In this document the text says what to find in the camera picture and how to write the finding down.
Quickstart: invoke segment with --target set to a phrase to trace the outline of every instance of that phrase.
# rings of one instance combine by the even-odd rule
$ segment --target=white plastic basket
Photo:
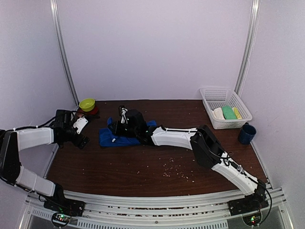
[[[241,128],[246,122],[252,120],[249,110],[233,90],[226,88],[200,88],[200,93],[214,129]],[[212,110],[227,105],[236,107],[243,119],[219,120],[213,116]]]

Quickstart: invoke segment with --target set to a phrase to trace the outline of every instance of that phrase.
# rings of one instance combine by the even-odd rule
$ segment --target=navy blue mug
[[[243,145],[248,145],[256,134],[256,129],[249,123],[245,123],[240,130],[238,141]]]

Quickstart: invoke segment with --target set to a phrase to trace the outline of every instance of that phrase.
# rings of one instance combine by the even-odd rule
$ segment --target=brown table surface
[[[214,130],[201,100],[98,101],[100,119],[83,134],[90,142],[79,150],[66,143],[57,152],[48,179],[65,190],[122,197],[166,197],[237,189],[222,175],[200,167],[191,150],[173,146],[100,147],[99,129],[108,117],[119,119],[118,106],[137,109],[146,121],[172,128],[208,125],[232,158],[253,176],[267,181],[251,146],[237,140],[239,129]]]

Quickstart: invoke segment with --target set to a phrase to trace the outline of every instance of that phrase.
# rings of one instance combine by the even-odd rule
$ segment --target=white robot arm
[[[89,141],[81,134],[87,123],[85,117],[72,123],[71,112],[58,110],[51,127],[0,130],[0,179],[7,184],[37,192],[45,198],[45,208],[67,215],[81,216],[85,203],[65,198],[61,185],[25,168],[19,160],[19,152],[41,145],[62,145],[68,141],[78,148],[83,148]]]
[[[113,122],[108,128],[114,135],[136,137],[143,145],[177,146],[193,151],[197,163],[220,173],[245,195],[244,199],[230,201],[231,215],[242,214],[267,207],[265,183],[246,172],[232,160],[220,142],[206,126],[191,129],[173,129],[147,126],[137,110],[119,107],[122,121]]]
[[[158,127],[152,133],[151,138],[156,146],[178,146],[193,150],[192,137],[196,133],[197,128],[172,129]],[[253,194],[257,189],[257,184],[248,177],[258,182],[257,178],[244,171],[242,166],[237,165],[225,151],[219,157],[223,159],[220,158],[220,163],[216,163],[211,169],[235,184],[246,196]]]

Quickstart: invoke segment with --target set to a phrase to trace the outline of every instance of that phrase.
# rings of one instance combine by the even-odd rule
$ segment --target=blue towel
[[[108,118],[107,125],[112,123],[112,118]],[[148,126],[157,126],[156,121],[149,121],[147,123]],[[136,146],[141,145],[135,137],[123,137],[123,136],[116,136],[112,134],[109,128],[100,129],[100,146],[104,147],[118,147],[118,146]]]

